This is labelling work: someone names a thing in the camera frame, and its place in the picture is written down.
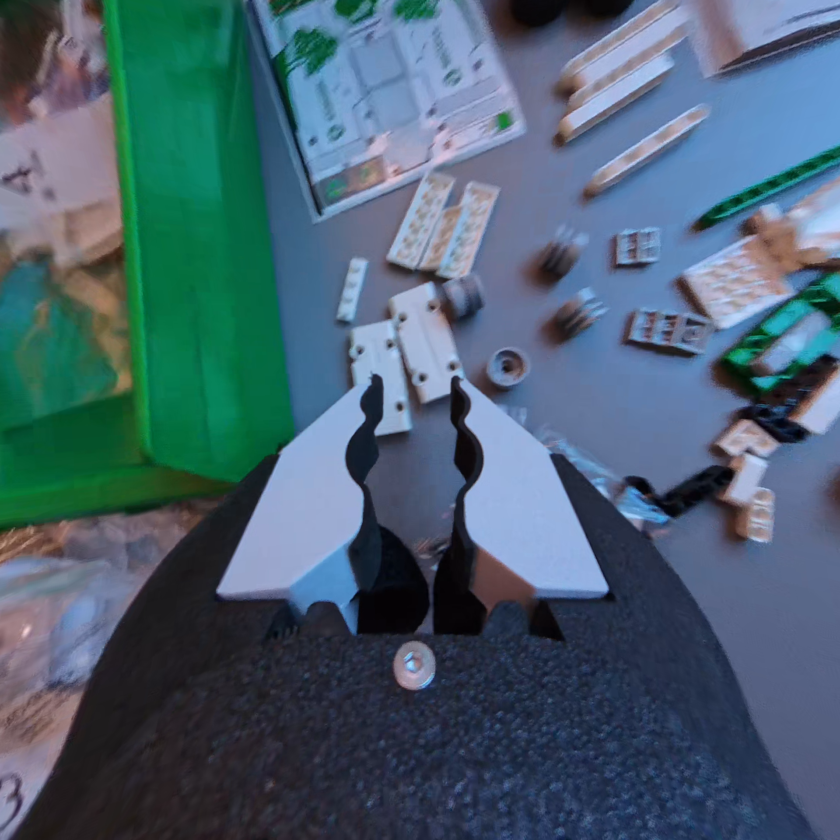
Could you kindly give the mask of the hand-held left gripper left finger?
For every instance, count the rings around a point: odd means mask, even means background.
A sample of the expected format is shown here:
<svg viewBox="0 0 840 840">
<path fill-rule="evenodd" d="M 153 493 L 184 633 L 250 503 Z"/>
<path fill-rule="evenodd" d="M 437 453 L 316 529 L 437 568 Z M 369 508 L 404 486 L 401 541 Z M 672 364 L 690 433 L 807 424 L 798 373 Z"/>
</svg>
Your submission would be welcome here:
<svg viewBox="0 0 840 840">
<path fill-rule="evenodd" d="M 297 616 L 335 605 L 352 634 L 382 566 L 366 479 L 384 384 L 356 385 L 284 447 L 218 586 L 223 601 L 285 601 Z"/>
</svg>

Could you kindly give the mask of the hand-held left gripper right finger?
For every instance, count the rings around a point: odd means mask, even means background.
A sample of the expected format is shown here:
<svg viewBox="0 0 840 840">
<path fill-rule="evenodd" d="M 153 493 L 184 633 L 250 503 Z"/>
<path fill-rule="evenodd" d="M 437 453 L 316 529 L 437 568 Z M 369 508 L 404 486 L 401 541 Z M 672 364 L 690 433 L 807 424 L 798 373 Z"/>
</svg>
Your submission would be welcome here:
<svg viewBox="0 0 840 840">
<path fill-rule="evenodd" d="M 608 595 L 549 450 L 462 377 L 450 420 L 464 485 L 434 578 L 434 632 L 480 634 L 501 603 L 532 618 L 541 602 Z"/>
</svg>

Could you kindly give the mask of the white lego panel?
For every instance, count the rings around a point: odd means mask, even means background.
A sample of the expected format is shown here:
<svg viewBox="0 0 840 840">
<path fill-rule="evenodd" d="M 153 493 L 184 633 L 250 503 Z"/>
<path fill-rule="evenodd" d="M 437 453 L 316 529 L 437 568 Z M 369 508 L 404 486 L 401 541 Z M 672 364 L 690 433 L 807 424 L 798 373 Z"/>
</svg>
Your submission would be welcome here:
<svg viewBox="0 0 840 840">
<path fill-rule="evenodd" d="M 388 310 L 418 401 L 446 397 L 452 379 L 465 373 L 436 285 L 428 281 L 394 295 Z"/>
<path fill-rule="evenodd" d="M 383 381 L 383 416 L 376 436 L 408 433 L 413 427 L 403 357 L 393 322 L 388 319 L 350 331 L 350 370 L 354 385 L 372 375 Z"/>
</svg>

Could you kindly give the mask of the grey lego wheel hub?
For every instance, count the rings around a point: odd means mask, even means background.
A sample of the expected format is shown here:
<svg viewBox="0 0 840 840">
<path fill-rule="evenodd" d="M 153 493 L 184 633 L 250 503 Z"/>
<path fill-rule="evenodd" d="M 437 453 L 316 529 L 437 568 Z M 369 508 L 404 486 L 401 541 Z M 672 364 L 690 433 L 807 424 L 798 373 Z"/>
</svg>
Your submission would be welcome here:
<svg viewBox="0 0 840 840">
<path fill-rule="evenodd" d="M 499 391 L 507 392 L 521 384 L 530 373 L 530 359 L 521 349 L 507 346 L 491 355 L 486 377 Z"/>
<path fill-rule="evenodd" d="M 446 280 L 442 289 L 449 317 L 453 321 L 470 319 L 486 306 L 483 283 L 474 272 Z"/>
</svg>

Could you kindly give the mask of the wide grey lego brick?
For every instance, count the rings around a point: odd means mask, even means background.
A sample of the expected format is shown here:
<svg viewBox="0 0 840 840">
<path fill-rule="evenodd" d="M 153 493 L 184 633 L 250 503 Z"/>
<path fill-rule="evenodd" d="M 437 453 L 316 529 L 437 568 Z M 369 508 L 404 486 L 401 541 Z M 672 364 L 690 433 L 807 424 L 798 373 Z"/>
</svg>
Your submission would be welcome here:
<svg viewBox="0 0 840 840">
<path fill-rule="evenodd" d="M 705 353 L 714 325 L 693 313 L 638 308 L 628 321 L 625 343 L 667 354 Z"/>
</svg>

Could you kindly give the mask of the white studded lego plate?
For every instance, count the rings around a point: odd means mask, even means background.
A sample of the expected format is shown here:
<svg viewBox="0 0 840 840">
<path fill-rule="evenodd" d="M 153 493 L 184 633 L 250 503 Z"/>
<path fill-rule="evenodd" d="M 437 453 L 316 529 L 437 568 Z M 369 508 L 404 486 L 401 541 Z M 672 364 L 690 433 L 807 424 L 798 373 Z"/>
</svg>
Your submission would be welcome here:
<svg viewBox="0 0 840 840">
<path fill-rule="evenodd" d="M 447 253 L 449 243 L 462 214 L 462 206 L 447 207 L 436 222 L 428 246 L 419 264 L 421 271 L 437 272 Z"/>
<path fill-rule="evenodd" d="M 454 231 L 435 271 L 437 277 L 452 280 L 471 273 L 500 191 L 496 185 L 467 183 Z"/>
<path fill-rule="evenodd" d="M 425 174 L 386 254 L 389 264 L 408 270 L 419 267 L 455 181 L 438 171 Z"/>
</svg>

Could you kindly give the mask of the small grey lego brick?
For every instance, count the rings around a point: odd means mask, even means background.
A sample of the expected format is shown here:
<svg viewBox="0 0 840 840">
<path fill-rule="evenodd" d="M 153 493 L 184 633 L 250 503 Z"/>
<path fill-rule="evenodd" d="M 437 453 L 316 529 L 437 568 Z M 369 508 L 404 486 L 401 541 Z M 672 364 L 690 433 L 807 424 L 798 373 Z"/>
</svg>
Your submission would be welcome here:
<svg viewBox="0 0 840 840">
<path fill-rule="evenodd" d="M 657 263 L 661 256 L 661 234 L 660 227 L 628 228 L 615 234 L 615 267 L 649 266 Z"/>
</svg>

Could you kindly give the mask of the large white lego plate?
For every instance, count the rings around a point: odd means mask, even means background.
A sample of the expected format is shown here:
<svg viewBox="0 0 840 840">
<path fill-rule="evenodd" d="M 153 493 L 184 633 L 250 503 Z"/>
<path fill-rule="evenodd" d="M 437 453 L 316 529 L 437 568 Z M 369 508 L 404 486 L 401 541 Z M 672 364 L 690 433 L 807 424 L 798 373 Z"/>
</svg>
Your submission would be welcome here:
<svg viewBox="0 0 840 840">
<path fill-rule="evenodd" d="M 751 235 L 685 269 L 681 282 L 714 330 L 734 327 L 795 290 L 761 237 Z"/>
</svg>

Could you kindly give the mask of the long white lego beam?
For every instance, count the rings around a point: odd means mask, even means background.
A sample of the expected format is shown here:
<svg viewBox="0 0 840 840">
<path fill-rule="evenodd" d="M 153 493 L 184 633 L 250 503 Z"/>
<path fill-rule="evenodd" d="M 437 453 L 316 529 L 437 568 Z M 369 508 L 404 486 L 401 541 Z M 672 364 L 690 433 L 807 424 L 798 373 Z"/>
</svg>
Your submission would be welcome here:
<svg viewBox="0 0 840 840">
<path fill-rule="evenodd" d="M 585 184 L 583 196 L 593 198 L 621 180 L 652 163 L 664 152 L 684 142 L 711 114 L 711 106 L 703 103 L 670 120 L 659 129 L 606 162 Z"/>
<path fill-rule="evenodd" d="M 582 105 L 597 92 L 618 81 L 644 63 L 662 56 L 676 46 L 689 33 L 686 24 L 656 34 L 650 26 L 633 38 L 594 52 L 591 49 L 575 56 L 563 69 L 561 81 L 570 92 L 567 109 Z"/>
<path fill-rule="evenodd" d="M 636 58 L 646 61 L 670 49 L 688 35 L 689 28 L 690 15 L 678 2 L 653 3 L 572 58 L 561 71 L 558 89 L 571 95 L 621 75 Z"/>
<path fill-rule="evenodd" d="M 571 142 L 598 123 L 613 116 L 628 104 L 661 84 L 675 62 L 669 55 L 658 56 L 626 74 L 562 118 L 556 132 L 557 141 Z"/>
</svg>

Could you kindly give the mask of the white and tan lego assembly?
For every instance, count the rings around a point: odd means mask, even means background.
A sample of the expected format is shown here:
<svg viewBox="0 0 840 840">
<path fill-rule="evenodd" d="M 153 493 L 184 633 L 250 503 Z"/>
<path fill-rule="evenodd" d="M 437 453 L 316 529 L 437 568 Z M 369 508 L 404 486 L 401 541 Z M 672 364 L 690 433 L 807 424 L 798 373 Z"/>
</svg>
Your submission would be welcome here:
<svg viewBox="0 0 840 840">
<path fill-rule="evenodd" d="M 744 231 L 784 273 L 839 268 L 839 178 L 783 212 L 777 203 L 759 207 Z"/>
</svg>

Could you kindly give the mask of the lego instruction booklet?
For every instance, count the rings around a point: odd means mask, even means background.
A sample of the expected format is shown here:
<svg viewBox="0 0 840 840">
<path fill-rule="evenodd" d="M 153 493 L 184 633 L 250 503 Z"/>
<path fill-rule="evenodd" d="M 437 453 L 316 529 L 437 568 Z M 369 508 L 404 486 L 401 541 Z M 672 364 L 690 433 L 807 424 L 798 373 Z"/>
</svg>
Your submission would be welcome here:
<svg viewBox="0 0 840 840">
<path fill-rule="evenodd" d="M 527 132 L 482 2 L 245 2 L 319 221 Z"/>
</svg>

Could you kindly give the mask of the small clear parts bag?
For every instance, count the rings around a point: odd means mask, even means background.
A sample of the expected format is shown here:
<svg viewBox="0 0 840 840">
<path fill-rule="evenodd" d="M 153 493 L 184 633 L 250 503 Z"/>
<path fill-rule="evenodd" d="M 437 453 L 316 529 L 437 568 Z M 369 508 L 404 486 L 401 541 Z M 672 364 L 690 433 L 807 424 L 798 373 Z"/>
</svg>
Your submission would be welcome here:
<svg viewBox="0 0 840 840">
<path fill-rule="evenodd" d="M 653 539 L 668 529 L 671 523 L 669 516 L 646 499 L 640 490 L 630 486 L 627 479 L 618 476 L 600 460 L 575 446 L 567 437 L 556 433 L 548 425 L 533 429 L 531 434 L 552 455 L 565 457 L 636 530 Z"/>
</svg>

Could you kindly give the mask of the clear plastic bag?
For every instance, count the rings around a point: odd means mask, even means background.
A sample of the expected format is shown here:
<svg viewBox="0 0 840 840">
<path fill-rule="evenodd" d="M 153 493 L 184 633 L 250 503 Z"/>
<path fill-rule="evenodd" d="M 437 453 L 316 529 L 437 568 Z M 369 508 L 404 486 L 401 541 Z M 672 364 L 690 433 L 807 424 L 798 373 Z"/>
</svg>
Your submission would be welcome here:
<svg viewBox="0 0 840 840">
<path fill-rule="evenodd" d="M 1 838 L 64 746 L 91 673 L 152 572 L 214 500 L 2 533 Z"/>
</svg>

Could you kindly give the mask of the teal parts bag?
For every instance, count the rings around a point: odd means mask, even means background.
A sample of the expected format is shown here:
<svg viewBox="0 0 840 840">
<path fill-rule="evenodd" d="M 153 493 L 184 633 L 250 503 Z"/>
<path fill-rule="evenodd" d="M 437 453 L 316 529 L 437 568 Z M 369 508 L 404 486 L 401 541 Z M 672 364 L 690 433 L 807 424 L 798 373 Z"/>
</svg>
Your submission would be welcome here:
<svg viewBox="0 0 840 840">
<path fill-rule="evenodd" d="M 132 387 L 121 259 L 73 269 L 14 263 L 1 286 L 2 430 Z"/>
</svg>

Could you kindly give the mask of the white cardboard box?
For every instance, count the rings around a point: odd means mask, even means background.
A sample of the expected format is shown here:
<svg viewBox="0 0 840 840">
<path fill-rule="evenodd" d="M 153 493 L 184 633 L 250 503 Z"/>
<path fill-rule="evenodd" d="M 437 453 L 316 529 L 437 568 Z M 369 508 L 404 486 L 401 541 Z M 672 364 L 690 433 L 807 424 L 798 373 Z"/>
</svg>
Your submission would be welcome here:
<svg viewBox="0 0 840 840">
<path fill-rule="evenodd" d="M 838 1 L 685 1 L 702 75 L 715 77 L 765 57 L 830 38 Z"/>
</svg>

